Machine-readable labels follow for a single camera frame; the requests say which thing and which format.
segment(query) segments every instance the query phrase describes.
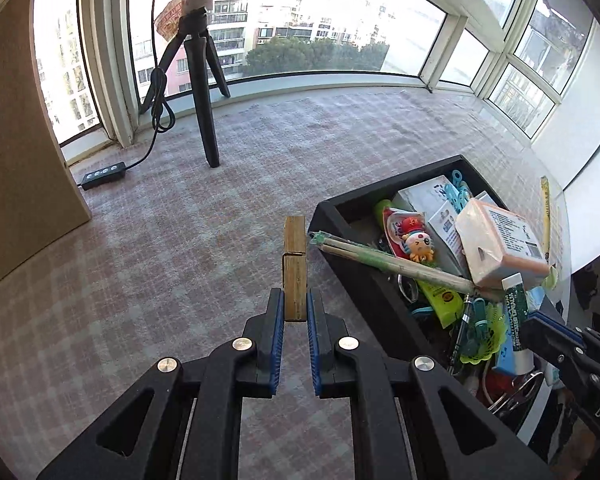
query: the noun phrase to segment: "wooden board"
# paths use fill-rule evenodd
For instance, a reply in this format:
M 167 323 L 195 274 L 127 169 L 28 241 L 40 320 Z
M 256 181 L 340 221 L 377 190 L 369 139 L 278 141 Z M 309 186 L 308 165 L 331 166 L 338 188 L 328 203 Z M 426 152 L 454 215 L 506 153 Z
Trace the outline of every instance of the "wooden board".
M 285 321 L 306 321 L 306 256 L 282 257 L 282 283 L 285 289 Z
M 90 218 L 46 116 L 34 60 L 33 0 L 9 0 L 0 12 L 0 279 Z
M 306 253 L 304 216 L 288 216 L 285 219 L 285 253 Z
M 285 253 L 282 256 L 285 321 L 306 320 L 306 234 L 304 216 L 285 219 Z

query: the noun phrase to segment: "wooden block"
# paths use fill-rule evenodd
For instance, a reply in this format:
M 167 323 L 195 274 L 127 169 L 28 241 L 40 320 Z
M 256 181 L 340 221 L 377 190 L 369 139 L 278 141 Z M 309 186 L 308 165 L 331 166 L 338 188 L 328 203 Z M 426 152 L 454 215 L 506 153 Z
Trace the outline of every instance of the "wooden block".
M 282 285 L 285 289 L 285 321 L 306 321 L 306 256 L 282 257 Z
M 288 216 L 285 220 L 285 253 L 306 253 L 304 216 Z
M 282 255 L 285 321 L 306 320 L 306 234 L 304 216 L 285 219 L 285 253 Z

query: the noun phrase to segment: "white wall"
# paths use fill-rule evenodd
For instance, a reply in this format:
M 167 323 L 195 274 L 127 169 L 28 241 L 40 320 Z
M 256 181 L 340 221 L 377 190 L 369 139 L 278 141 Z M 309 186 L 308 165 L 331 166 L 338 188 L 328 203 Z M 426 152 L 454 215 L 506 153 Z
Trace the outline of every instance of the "white wall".
M 571 232 L 571 269 L 600 256 L 600 150 L 564 191 Z
M 594 21 L 589 45 L 564 100 L 534 139 L 532 148 L 564 189 L 599 145 L 600 26 Z

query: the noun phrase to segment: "floor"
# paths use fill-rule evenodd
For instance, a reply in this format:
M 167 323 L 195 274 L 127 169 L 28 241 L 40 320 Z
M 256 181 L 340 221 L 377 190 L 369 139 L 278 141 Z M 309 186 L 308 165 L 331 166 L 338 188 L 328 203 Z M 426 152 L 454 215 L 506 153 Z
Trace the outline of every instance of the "floor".
M 178 120 L 124 180 L 84 192 L 91 222 L 0 282 L 0 455 L 19 479 L 34 478 L 156 360 L 205 356 L 263 312 L 281 285 L 286 215 L 308 221 L 320 200 L 462 153 L 541 231 L 544 168 L 472 96 L 304 92 L 218 108 L 216 125 L 220 168 L 206 164 L 195 117 Z M 109 148 L 72 169 L 80 178 L 130 163 L 147 146 Z M 552 192 L 552 260 L 568 276 Z M 318 251 L 308 258 L 326 310 L 374 344 Z M 239 477 L 353 477 L 348 405 L 314 397 L 303 325 L 285 329 L 277 396 L 244 402 Z

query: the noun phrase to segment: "metal rivet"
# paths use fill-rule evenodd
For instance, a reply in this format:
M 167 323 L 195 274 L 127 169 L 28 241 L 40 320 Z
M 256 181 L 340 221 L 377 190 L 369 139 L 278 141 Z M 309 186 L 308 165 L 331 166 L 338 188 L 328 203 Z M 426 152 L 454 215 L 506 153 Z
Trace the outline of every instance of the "metal rivet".
M 416 357 L 413 364 L 416 365 L 418 370 L 422 370 L 423 372 L 428 372 L 435 366 L 435 362 L 431 357 L 427 357 L 426 355 L 421 355 L 420 357 Z
M 173 372 L 178 367 L 178 362 L 173 357 L 165 357 L 158 362 L 158 370 L 161 372 Z
M 234 340 L 232 346 L 236 350 L 248 350 L 251 348 L 251 346 L 253 346 L 253 342 L 248 337 L 239 337 L 238 339 Z
M 343 337 L 338 341 L 338 346 L 344 350 L 353 350 L 358 348 L 358 340 L 355 337 Z

